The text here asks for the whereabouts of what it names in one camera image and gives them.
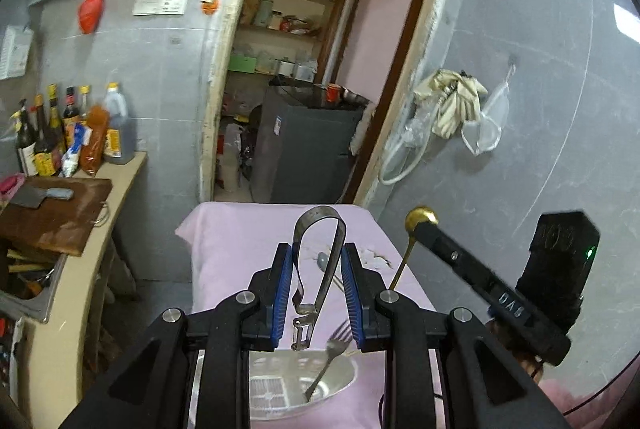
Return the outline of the silver peeler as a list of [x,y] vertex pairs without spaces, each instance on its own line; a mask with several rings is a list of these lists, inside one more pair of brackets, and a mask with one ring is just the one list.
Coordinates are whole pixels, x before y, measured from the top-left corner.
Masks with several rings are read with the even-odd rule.
[[346,241],[346,223],[326,204],[306,210],[296,221],[291,253],[296,288],[292,297],[294,351],[310,348]]

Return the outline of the silver fork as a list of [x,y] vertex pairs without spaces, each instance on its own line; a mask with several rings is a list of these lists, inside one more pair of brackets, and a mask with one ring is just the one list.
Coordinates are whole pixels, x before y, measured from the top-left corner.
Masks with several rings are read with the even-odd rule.
[[350,330],[349,321],[344,321],[333,331],[333,334],[326,342],[326,361],[321,371],[319,371],[319,374],[314,378],[314,381],[308,386],[304,393],[304,398],[307,403],[310,402],[314,395],[314,390],[319,386],[320,381],[324,375],[326,375],[330,365],[348,349],[350,342],[352,342],[352,331]]

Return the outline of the white utensil holder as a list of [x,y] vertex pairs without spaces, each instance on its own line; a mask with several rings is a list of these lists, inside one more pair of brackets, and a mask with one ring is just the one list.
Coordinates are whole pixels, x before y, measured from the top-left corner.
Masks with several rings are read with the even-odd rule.
[[339,355],[307,401],[305,392],[325,363],[323,350],[250,352],[250,420],[276,421],[303,415],[356,381],[358,366],[352,354]]

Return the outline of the gold spoon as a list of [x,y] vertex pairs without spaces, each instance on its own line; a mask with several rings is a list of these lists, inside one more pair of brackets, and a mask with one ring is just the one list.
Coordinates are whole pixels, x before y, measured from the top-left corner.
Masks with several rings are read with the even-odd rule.
[[398,285],[402,273],[404,273],[406,266],[408,265],[408,261],[411,257],[411,253],[414,245],[416,245],[416,228],[423,223],[431,223],[437,225],[439,223],[439,219],[437,218],[436,213],[430,207],[426,206],[418,206],[411,209],[405,219],[405,231],[408,235],[408,245],[402,256],[399,267],[390,282],[388,288],[390,290],[394,290]]

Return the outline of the dark grey mini fridge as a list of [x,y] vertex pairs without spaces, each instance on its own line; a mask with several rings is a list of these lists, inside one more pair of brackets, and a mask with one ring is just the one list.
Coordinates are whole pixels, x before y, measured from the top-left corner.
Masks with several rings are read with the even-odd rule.
[[364,107],[329,103],[320,86],[270,86],[252,161],[259,204],[336,204],[355,157],[349,144]]

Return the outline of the large oil jug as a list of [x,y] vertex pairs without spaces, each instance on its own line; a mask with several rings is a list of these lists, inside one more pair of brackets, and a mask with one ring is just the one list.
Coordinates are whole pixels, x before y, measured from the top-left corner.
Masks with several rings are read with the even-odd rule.
[[126,164],[134,158],[136,130],[132,121],[125,95],[118,82],[110,82],[106,87],[103,108],[110,121],[106,132],[104,158],[115,164]]

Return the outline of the hanging cloth gloves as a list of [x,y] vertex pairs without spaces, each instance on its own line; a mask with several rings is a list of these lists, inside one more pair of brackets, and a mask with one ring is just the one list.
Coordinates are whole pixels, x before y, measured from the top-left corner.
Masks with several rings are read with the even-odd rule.
[[432,132],[448,140],[467,121],[480,119],[480,99],[488,90],[476,78],[448,69],[433,72],[414,88],[416,100],[436,106]]

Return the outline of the wooden cutting board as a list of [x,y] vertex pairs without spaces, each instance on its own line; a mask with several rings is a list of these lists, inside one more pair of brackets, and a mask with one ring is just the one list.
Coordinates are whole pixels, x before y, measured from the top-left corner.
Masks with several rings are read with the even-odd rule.
[[25,184],[69,188],[75,195],[69,201],[47,199],[38,209],[7,204],[1,212],[1,240],[16,248],[80,257],[91,231],[102,219],[103,207],[113,188],[112,181],[109,178],[34,176],[26,178]]

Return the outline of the orange seasoning pouch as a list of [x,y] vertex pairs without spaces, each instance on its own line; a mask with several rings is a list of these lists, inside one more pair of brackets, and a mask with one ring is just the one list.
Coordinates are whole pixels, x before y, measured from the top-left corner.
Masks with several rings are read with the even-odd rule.
[[81,170],[89,176],[95,176],[101,167],[105,139],[110,123],[108,111],[101,105],[90,108],[85,122],[86,134],[80,150]]

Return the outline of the green storage box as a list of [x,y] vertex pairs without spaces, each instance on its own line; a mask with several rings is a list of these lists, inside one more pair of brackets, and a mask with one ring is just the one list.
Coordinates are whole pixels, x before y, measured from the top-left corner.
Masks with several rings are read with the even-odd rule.
[[256,65],[256,57],[232,54],[229,59],[228,71],[253,74],[256,70]]

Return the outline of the cleaver knife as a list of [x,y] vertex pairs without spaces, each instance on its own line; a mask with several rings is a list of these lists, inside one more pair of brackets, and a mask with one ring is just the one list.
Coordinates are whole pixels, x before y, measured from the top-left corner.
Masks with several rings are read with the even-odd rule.
[[73,189],[64,187],[41,188],[32,185],[23,185],[11,198],[10,204],[27,209],[38,209],[40,204],[47,199],[69,201],[74,197]]

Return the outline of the dark soy sauce bottle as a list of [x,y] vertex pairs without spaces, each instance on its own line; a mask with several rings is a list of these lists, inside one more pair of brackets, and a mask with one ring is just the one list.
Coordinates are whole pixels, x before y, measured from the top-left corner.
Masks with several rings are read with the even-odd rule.
[[30,123],[24,98],[20,100],[20,110],[17,111],[16,147],[24,175],[37,176],[38,169],[35,160],[36,134]]

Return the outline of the red plastic bag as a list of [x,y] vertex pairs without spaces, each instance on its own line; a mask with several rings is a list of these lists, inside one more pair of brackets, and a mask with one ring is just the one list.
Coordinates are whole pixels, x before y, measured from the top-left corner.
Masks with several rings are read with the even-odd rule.
[[78,25],[83,34],[91,34],[98,28],[104,7],[104,0],[82,0],[78,7]]

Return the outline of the orange wall plug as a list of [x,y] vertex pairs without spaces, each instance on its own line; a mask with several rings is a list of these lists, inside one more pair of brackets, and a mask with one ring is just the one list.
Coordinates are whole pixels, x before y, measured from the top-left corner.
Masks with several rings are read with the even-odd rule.
[[213,16],[219,7],[219,0],[201,0],[201,11],[206,16]]

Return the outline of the white wall socket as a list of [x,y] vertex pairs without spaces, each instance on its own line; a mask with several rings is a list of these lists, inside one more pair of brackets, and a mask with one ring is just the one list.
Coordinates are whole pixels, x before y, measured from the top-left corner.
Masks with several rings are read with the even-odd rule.
[[186,12],[189,0],[134,0],[134,16],[179,16]]

